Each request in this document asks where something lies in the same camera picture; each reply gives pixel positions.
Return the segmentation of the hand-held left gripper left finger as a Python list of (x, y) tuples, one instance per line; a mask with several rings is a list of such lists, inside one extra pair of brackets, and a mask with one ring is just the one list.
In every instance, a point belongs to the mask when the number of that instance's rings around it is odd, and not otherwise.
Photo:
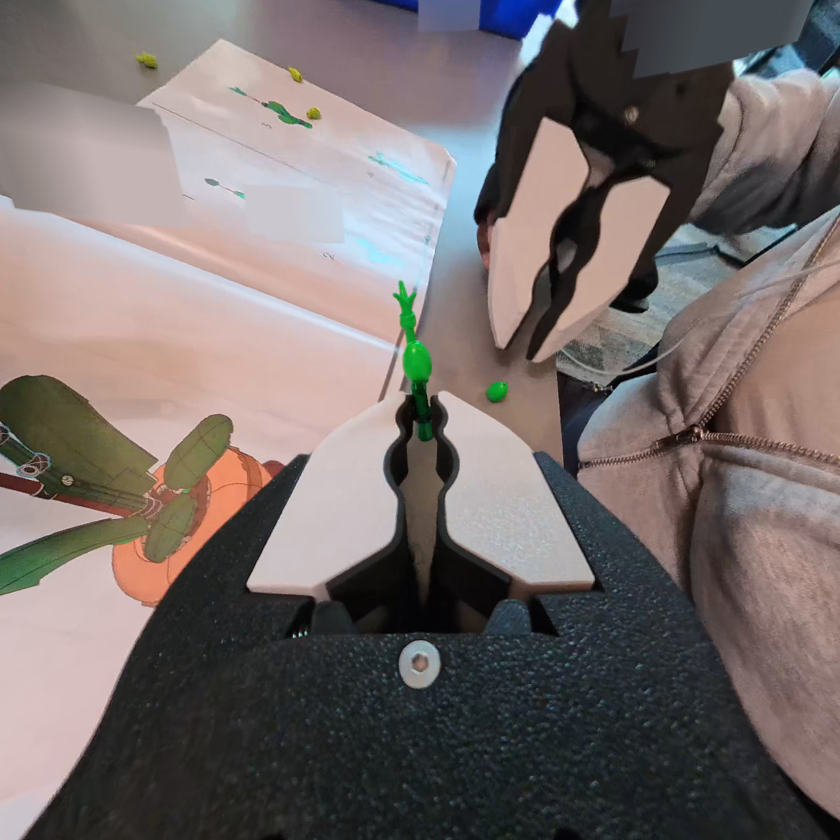
[(348, 611), (416, 599), (402, 491), (413, 418), (411, 397), (398, 393), (323, 439), (248, 578), (250, 592)]

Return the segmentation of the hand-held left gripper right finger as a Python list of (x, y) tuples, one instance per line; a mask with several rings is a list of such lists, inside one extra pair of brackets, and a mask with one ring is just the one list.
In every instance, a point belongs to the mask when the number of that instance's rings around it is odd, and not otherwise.
[(432, 408), (443, 485), (429, 594), (492, 611), (592, 591), (595, 575), (530, 446), (452, 393)]

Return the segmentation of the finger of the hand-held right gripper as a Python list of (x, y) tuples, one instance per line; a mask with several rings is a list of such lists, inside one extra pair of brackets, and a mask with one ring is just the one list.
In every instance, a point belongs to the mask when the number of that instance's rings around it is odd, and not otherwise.
[(557, 230), (549, 265), (550, 302), (532, 333), (527, 358), (550, 360), (576, 340), (625, 288), (669, 189), (650, 176), (609, 179), (588, 190)]
[(495, 222), (490, 237), (487, 306), (499, 350), (526, 318), (533, 284), (553, 253), (556, 221), (578, 199), (589, 174), (572, 130), (542, 118), (507, 215)]

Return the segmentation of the green toy flower stem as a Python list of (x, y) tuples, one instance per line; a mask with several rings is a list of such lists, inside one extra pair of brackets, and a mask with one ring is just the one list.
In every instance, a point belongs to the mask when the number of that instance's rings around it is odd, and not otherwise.
[(413, 398), (416, 434), (420, 441), (433, 440), (431, 406), (427, 395), (427, 384), (433, 372), (433, 362), (425, 345), (417, 338), (417, 317), (413, 304), (417, 293), (409, 294), (403, 281), (398, 282), (397, 292), (393, 297), (400, 307), (400, 327), (406, 340), (402, 357), (405, 378), (411, 388)]

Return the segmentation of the person's right forearm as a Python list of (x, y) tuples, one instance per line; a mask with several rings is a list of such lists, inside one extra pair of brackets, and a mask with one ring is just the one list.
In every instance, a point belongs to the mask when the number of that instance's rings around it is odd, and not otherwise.
[(737, 78), (688, 223), (714, 235), (804, 226), (839, 202), (839, 78)]

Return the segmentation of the grey desk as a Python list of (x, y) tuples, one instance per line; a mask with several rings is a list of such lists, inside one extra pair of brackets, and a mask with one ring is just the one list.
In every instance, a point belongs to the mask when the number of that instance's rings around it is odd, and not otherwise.
[[(497, 351), (473, 210), (495, 148), (498, 110), (520, 48), (477, 31), (423, 35), (374, 2), (2, 2), (2, 75), (135, 103), (225, 39), (386, 121), (441, 143), (457, 168), (421, 319), (438, 385), (485, 407), (561, 462), (553, 362), (524, 359), (527, 336)], [(158, 69), (142, 67), (147, 51)], [(507, 399), (488, 402), (492, 382)]]

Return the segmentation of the blue storage bin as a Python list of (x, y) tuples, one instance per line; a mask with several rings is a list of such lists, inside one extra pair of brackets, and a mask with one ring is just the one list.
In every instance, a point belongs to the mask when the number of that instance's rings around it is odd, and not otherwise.
[(562, 1), (380, 1), (418, 15), (421, 33), (482, 31), (521, 40), (539, 16), (554, 18)]

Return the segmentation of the open instruction booklet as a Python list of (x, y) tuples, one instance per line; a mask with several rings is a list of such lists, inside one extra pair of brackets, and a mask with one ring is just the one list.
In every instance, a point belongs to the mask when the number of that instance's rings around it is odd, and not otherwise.
[[(320, 122), (308, 122), (317, 107)], [(185, 226), (2, 198), (2, 838), (96, 729), (154, 607), (215, 531), (398, 392), (455, 158), (218, 40), (138, 103)]]

